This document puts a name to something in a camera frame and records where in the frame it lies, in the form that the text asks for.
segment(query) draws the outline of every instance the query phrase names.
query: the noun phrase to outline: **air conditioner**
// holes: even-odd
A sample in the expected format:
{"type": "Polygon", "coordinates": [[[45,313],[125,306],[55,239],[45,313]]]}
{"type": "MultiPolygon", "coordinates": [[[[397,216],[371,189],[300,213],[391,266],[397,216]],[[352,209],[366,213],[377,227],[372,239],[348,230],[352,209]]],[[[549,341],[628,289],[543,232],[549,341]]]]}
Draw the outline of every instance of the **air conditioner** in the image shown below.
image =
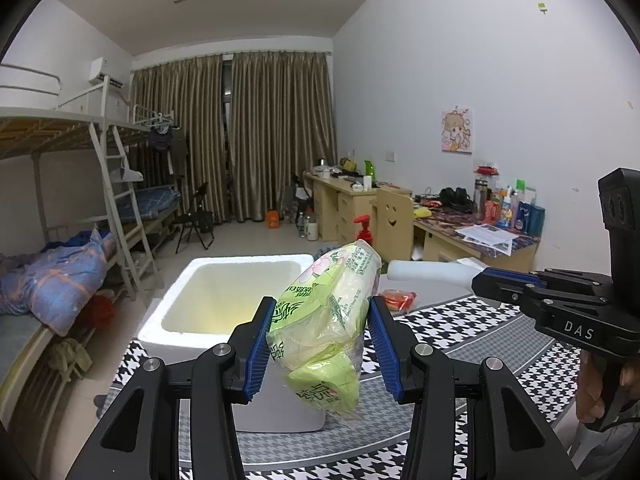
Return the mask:
{"type": "Polygon", "coordinates": [[[92,84],[98,84],[104,81],[104,76],[110,76],[110,84],[116,88],[122,88],[123,83],[115,79],[108,70],[107,60],[103,57],[94,59],[91,63],[91,70],[89,70],[89,82],[92,84]]]}

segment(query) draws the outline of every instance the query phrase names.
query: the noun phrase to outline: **curtain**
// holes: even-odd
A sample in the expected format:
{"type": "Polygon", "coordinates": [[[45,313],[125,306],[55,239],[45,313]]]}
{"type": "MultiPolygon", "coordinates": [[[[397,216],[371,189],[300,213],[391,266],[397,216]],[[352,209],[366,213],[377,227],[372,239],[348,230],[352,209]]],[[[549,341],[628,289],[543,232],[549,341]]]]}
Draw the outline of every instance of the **curtain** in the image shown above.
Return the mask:
{"type": "Polygon", "coordinates": [[[234,54],[229,151],[239,221],[280,210],[292,173],[321,157],[336,161],[324,54],[234,54]]]}
{"type": "MultiPolygon", "coordinates": [[[[165,63],[134,72],[131,105],[168,114],[180,126],[188,146],[184,158],[172,156],[175,171],[185,175],[183,196],[208,182],[207,209],[214,221],[228,220],[226,205],[225,134],[222,118],[222,56],[205,56],[165,63]]],[[[145,182],[167,178],[166,156],[151,148],[132,149],[136,169],[145,182]]]]}

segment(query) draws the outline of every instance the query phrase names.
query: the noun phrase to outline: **silver screw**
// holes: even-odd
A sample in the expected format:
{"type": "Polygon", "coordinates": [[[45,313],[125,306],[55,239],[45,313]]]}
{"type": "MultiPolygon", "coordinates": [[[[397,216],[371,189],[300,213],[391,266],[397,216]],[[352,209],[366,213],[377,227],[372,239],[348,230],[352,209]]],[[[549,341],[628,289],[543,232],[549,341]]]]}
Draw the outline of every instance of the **silver screw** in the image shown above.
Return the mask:
{"type": "Polygon", "coordinates": [[[229,352],[231,352],[231,345],[228,345],[227,343],[219,343],[215,345],[211,349],[211,351],[215,355],[227,355],[229,352]]]}
{"type": "Polygon", "coordinates": [[[142,367],[147,372],[153,372],[155,370],[158,370],[158,368],[160,367],[160,359],[158,359],[157,357],[152,357],[151,359],[147,359],[145,363],[142,365],[142,367]]]}
{"type": "Polygon", "coordinates": [[[431,355],[433,354],[433,346],[427,345],[427,343],[420,343],[415,346],[415,353],[418,355],[431,355]]]}
{"type": "Polygon", "coordinates": [[[495,372],[497,372],[498,370],[502,370],[502,361],[500,361],[500,359],[498,359],[497,357],[489,357],[486,360],[486,367],[489,368],[489,370],[494,370],[495,372]]]}

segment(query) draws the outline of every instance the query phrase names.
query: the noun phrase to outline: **upper bunk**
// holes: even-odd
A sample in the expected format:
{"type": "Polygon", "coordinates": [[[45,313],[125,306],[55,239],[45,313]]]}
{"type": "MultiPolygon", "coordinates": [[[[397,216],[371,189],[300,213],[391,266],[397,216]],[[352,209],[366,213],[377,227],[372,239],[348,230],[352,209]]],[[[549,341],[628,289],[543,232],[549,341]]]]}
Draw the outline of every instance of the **upper bunk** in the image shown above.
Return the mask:
{"type": "Polygon", "coordinates": [[[108,75],[105,75],[100,83],[60,102],[62,82],[57,75],[5,63],[0,63],[0,67],[46,76],[55,79],[58,83],[55,91],[0,84],[0,88],[38,92],[56,97],[56,106],[53,109],[0,107],[0,160],[34,153],[90,150],[94,147],[89,133],[90,125],[93,125],[98,132],[107,132],[109,148],[115,147],[113,136],[110,135],[112,126],[117,127],[124,146],[139,144],[146,140],[145,137],[150,133],[150,126],[154,121],[170,118],[170,115],[164,116],[139,105],[130,109],[129,121],[108,118],[106,116],[107,97],[114,83],[108,75]],[[94,92],[101,94],[99,115],[79,114],[62,109],[81,97],[88,98],[89,94],[94,92]]]}

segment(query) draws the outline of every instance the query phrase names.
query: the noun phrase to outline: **white foam box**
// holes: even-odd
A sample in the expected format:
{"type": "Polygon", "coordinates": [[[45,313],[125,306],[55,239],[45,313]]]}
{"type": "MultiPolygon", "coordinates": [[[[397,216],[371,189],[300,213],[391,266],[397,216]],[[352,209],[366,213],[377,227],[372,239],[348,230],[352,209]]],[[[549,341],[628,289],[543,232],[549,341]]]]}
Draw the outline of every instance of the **white foam box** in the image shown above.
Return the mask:
{"type": "MultiPolygon", "coordinates": [[[[145,321],[138,339],[166,364],[188,361],[251,321],[265,296],[278,298],[311,264],[309,254],[236,256],[193,260],[145,321]]],[[[273,359],[260,392],[247,406],[233,406],[236,430],[265,433],[316,431],[324,412],[287,386],[286,371],[273,359]]]]}

